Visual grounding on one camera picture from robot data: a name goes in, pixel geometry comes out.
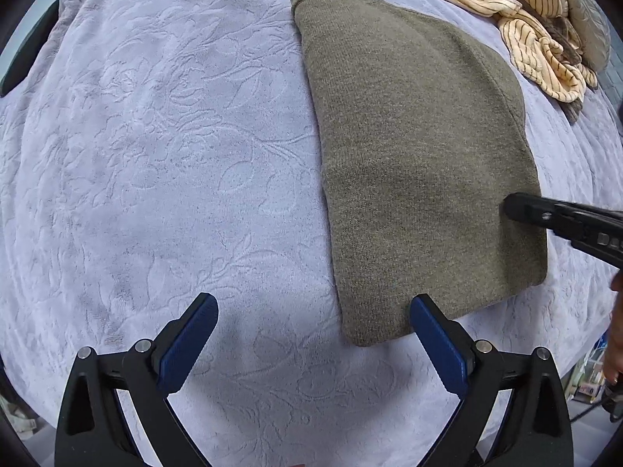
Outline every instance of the striped cloth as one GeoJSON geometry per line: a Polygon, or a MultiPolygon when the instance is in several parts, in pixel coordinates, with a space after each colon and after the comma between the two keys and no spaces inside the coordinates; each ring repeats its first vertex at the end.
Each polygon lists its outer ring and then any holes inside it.
{"type": "MultiPolygon", "coordinates": [[[[549,96],[560,102],[584,101],[587,86],[597,87],[597,76],[585,65],[562,60],[563,47],[516,0],[446,0],[469,12],[497,21],[512,64],[549,96]]],[[[544,18],[565,19],[567,39],[581,54],[581,44],[567,16],[567,0],[526,0],[544,18]]]]}

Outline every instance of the knit fabric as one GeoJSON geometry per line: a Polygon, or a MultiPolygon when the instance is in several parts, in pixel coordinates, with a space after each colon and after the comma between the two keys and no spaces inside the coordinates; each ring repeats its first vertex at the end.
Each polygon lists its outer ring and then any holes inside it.
{"type": "Polygon", "coordinates": [[[542,282],[544,231],[498,209],[513,191],[540,193],[510,67],[381,0],[291,1],[348,339],[408,334],[417,293],[456,318],[542,282]]]}

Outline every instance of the bedspread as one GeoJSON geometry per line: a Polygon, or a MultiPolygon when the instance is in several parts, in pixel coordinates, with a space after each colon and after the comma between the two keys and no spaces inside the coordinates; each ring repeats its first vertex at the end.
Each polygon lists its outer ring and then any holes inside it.
{"type": "MultiPolygon", "coordinates": [[[[509,61],[487,19],[387,1],[509,61]]],[[[621,209],[623,150],[603,92],[587,93],[570,127],[516,75],[543,195],[621,209]]],[[[365,349],[341,335],[289,0],[62,0],[0,118],[0,352],[46,420],[77,349],[125,350],[206,291],[219,324],[170,400],[215,466],[417,464],[457,401],[415,335],[365,349]]],[[[564,240],[548,250],[541,286],[460,321],[502,350],[548,346],[562,371],[607,317],[613,269],[564,240]]]]}

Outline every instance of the finger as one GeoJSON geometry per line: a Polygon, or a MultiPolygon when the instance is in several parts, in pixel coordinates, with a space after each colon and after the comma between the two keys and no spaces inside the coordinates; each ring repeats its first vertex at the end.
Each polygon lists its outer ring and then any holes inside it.
{"type": "Polygon", "coordinates": [[[604,362],[604,367],[602,369],[604,373],[604,377],[610,384],[616,384],[619,382],[619,371],[615,369],[612,365],[607,362],[604,362]]]}
{"type": "Polygon", "coordinates": [[[617,274],[612,278],[612,282],[610,283],[610,289],[612,291],[623,290],[623,272],[621,270],[619,270],[617,274]]]}
{"type": "Polygon", "coordinates": [[[623,350],[608,345],[605,348],[604,376],[610,382],[616,382],[619,372],[623,372],[623,350]]]}
{"type": "Polygon", "coordinates": [[[614,305],[612,306],[612,313],[623,314],[623,291],[618,291],[617,296],[614,299],[614,305]]]}
{"type": "Polygon", "coordinates": [[[608,346],[613,349],[617,346],[623,351],[623,300],[617,300],[617,304],[612,310],[608,329],[608,346]]]}

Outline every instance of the brown cloth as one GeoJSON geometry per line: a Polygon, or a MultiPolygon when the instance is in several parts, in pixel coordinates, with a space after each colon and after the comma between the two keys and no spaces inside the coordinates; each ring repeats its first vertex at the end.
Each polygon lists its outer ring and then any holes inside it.
{"type": "Polygon", "coordinates": [[[457,318],[541,283],[544,230],[499,204],[539,195],[515,74],[455,26],[382,0],[291,0],[320,126],[343,329],[410,332],[428,293],[457,318]]]}

